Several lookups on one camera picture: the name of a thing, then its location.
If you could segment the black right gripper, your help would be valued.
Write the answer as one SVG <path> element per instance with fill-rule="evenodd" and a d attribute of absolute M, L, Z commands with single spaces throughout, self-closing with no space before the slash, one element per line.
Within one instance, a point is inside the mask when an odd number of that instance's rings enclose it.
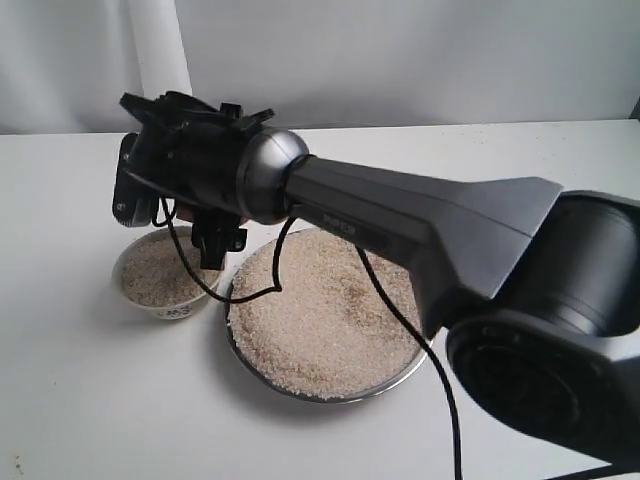
<path fill-rule="evenodd" d="M 128 133 L 120 144 L 113 217 L 128 228 L 151 223 L 153 197 L 144 185 L 203 209 L 193 213 L 191 243 L 200 252 L 201 269 L 223 269 L 226 255 L 246 246 L 237 175 L 246 147 L 260 132 L 260 115 L 160 107 L 139 115 L 139 137 Z M 126 172 L 129 157 L 132 177 Z"/>

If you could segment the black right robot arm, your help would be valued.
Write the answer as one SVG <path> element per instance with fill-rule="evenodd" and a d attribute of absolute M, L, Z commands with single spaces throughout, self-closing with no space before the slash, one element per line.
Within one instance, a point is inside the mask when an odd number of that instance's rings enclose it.
<path fill-rule="evenodd" d="M 305 220 L 411 278 L 425 344 L 446 329 L 460 384 L 526 435 L 639 468 L 639 204 L 536 178 L 456 182 L 312 155 L 272 112 L 176 93 L 126 94 L 113 215 L 145 226 L 167 199 L 192 214 L 205 269 L 243 220 Z"/>

